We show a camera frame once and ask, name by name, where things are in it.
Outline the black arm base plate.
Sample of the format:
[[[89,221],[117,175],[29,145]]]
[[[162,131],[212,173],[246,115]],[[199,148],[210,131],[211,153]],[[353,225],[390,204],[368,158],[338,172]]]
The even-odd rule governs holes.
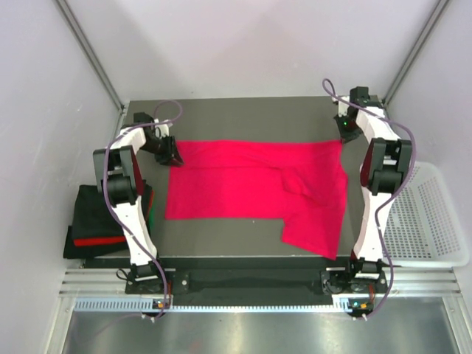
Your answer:
[[[345,282],[348,257],[163,257],[174,305],[329,305],[334,295],[369,297],[387,290],[382,280],[364,287]]]

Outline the red t shirt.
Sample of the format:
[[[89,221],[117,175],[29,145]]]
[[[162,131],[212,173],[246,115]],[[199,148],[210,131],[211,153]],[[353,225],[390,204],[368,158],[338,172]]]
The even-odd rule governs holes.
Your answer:
[[[165,217],[281,219],[284,243],[337,257],[348,177],[342,144],[181,141]]]

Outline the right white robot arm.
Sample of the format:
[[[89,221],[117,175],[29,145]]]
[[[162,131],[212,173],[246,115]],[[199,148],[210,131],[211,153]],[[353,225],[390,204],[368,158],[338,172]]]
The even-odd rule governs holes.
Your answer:
[[[364,199],[361,230],[344,273],[345,285],[359,292],[382,280],[383,233],[392,203],[409,175],[413,144],[393,131],[381,101],[367,87],[352,88],[336,103],[335,121],[341,142],[346,144],[362,136],[368,143],[360,167]]]

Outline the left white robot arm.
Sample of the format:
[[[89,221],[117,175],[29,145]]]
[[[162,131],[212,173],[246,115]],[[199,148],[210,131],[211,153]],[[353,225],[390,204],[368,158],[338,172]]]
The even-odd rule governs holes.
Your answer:
[[[93,152],[97,190],[128,244],[130,271],[125,274],[125,292],[165,294],[167,275],[159,263],[142,210],[146,183],[136,159],[140,150],[153,154],[164,166],[184,164],[169,125],[144,112],[135,113],[133,123],[123,126],[107,148]]]

